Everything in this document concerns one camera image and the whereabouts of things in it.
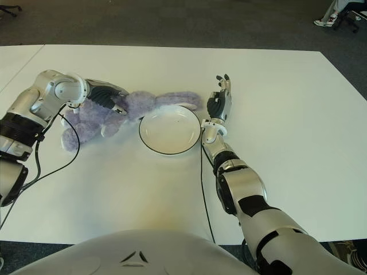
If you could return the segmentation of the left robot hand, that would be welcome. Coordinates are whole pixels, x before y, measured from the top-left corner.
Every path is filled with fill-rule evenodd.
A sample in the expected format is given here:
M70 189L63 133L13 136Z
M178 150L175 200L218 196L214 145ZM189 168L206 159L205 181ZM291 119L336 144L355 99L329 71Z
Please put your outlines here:
M88 99L117 114L127 114L127 111L123 107L120 107L113 101L113 98L116 96L127 96L128 92L125 89L105 81L93 79L86 79L85 81L88 86Z

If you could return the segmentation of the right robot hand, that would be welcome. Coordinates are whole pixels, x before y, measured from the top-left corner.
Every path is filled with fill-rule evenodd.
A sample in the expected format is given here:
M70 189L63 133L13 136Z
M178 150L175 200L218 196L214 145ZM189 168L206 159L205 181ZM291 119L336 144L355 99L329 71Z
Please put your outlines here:
M213 92L207 100L207 111L211 119L227 121L232 106L231 80L227 74L216 76L219 92Z

